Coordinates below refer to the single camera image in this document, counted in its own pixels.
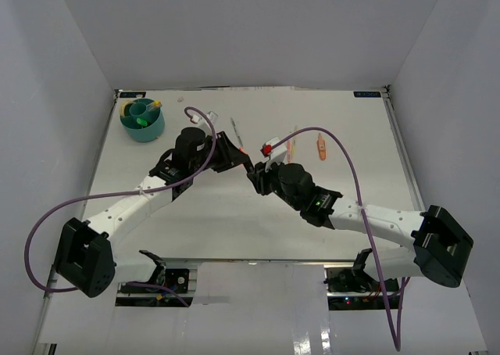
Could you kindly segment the beige tape roll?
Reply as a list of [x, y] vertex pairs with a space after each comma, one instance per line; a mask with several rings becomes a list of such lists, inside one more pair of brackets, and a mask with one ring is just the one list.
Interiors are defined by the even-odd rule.
[[133, 104], [133, 101], [122, 102], [119, 110], [120, 117], [128, 117], [130, 115], [130, 108]]

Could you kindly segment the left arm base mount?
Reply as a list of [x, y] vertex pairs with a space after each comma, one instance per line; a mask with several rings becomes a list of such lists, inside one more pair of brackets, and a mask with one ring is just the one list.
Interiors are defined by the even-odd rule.
[[194, 299], [197, 271], [195, 269], [167, 269], [163, 289], [120, 285], [116, 295], [117, 307], [187, 308]]

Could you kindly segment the yellow capped white marker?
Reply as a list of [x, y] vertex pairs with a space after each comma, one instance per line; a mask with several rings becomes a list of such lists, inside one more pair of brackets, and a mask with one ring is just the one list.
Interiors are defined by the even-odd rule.
[[154, 101], [148, 104], [148, 111], [153, 111], [155, 109], [160, 109], [162, 107], [162, 103], [160, 101]]

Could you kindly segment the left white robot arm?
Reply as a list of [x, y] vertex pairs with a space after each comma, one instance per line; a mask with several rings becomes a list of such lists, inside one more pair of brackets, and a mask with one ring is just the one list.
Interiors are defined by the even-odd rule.
[[166, 281], [165, 261], [147, 250], [136, 260], [119, 260], [119, 244], [189, 189], [196, 171], [220, 173], [240, 165], [252, 169], [250, 157], [224, 132], [209, 136], [199, 128], [186, 127], [132, 195], [85, 221], [73, 218], [65, 223], [55, 258], [57, 273], [90, 298], [112, 283], [139, 282], [149, 292], [158, 291]]

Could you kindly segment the black highlighter green cap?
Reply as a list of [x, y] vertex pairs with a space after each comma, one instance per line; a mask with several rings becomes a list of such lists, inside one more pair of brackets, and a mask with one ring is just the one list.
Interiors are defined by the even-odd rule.
[[141, 127], [147, 127], [148, 122], [140, 117], [136, 119], [136, 122], [141, 126]]

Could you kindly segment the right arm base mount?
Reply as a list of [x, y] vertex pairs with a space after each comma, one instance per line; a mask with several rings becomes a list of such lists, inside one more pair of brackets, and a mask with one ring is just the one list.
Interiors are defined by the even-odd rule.
[[359, 261], [370, 254], [362, 250], [354, 260], [335, 260], [323, 264], [323, 283], [329, 311], [384, 310], [380, 283], [359, 271]]

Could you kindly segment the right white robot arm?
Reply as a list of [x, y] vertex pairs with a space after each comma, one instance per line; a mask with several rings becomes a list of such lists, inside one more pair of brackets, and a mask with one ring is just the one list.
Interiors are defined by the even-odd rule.
[[368, 292], [382, 278], [425, 277], [447, 288], [460, 286], [473, 240], [442, 206], [424, 211], [360, 206], [340, 192], [313, 182], [297, 163], [257, 163], [247, 177], [260, 195], [274, 194], [318, 228], [356, 231], [383, 239], [396, 248], [359, 252], [352, 266], [354, 285]]

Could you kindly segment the black highlighter orange tip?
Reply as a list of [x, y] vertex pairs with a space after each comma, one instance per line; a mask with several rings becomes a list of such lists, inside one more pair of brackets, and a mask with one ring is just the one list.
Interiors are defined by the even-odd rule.
[[241, 153], [242, 165], [245, 168], [246, 173], [252, 174], [254, 172], [255, 168], [254, 168], [254, 164], [251, 161], [250, 156], [246, 153], [245, 150], [243, 150], [243, 148], [240, 148], [239, 151]]

